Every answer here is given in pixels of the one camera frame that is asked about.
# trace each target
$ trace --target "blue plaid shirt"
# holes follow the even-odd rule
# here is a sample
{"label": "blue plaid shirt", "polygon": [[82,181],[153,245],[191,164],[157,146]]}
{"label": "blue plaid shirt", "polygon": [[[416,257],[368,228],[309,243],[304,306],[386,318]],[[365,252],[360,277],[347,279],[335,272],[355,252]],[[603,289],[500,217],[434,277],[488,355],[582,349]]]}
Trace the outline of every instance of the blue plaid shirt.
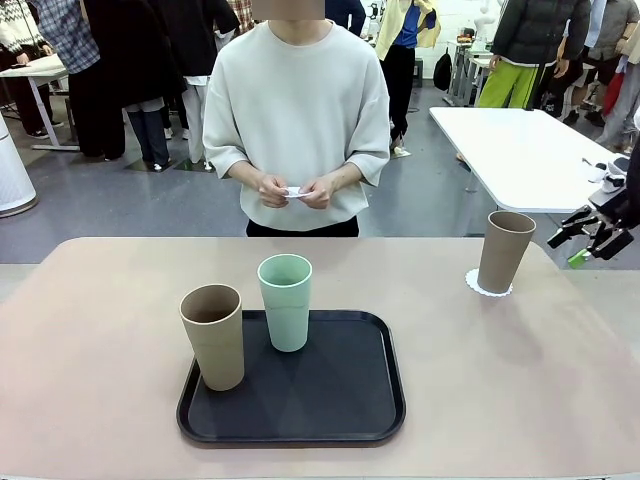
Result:
{"label": "blue plaid shirt", "polygon": [[80,73],[100,60],[89,24],[82,18],[79,0],[30,1],[38,9],[38,30],[56,49],[69,73]]}

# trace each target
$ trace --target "black bag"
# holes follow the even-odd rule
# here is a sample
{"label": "black bag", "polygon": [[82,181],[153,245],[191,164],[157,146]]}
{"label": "black bag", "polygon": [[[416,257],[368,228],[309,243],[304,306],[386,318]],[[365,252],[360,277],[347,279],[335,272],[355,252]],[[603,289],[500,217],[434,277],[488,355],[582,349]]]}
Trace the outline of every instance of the black bag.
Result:
{"label": "black bag", "polygon": [[436,63],[436,67],[433,69],[433,84],[436,88],[444,90],[445,92],[449,90],[452,70],[453,62],[451,62],[451,56],[447,48],[447,51],[440,57],[440,60]]}

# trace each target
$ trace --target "gray shirt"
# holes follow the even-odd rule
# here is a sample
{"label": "gray shirt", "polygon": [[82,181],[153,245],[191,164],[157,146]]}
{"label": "gray shirt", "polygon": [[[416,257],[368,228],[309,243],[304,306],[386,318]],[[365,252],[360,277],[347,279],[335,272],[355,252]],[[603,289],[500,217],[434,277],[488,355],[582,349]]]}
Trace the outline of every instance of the gray shirt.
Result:
{"label": "gray shirt", "polygon": [[607,0],[602,17],[602,27],[589,58],[611,60],[617,56],[616,44],[622,38],[627,25],[640,21],[635,0]]}

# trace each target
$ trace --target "green pants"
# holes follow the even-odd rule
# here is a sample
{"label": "green pants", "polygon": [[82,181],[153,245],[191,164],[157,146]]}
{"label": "green pants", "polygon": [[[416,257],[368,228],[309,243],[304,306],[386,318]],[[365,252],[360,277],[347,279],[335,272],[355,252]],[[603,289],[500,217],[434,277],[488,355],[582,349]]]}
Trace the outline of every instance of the green pants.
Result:
{"label": "green pants", "polygon": [[500,60],[489,75],[476,106],[502,108],[511,93],[509,108],[525,108],[529,103],[537,70],[535,67],[521,67]]}

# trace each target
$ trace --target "tray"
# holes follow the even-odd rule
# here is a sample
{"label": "tray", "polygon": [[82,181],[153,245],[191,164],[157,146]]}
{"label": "tray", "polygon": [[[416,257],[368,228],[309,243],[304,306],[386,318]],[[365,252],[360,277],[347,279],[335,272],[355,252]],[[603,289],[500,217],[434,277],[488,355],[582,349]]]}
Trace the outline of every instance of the tray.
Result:
{"label": "tray", "polygon": [[209,390],[194,361],[177,419],[207,444],[376,444],[398,431],[404,394],[391,332],[375,315],[311,311],[302,350],[271,346],[264,311],[243,312],[245,378]]}

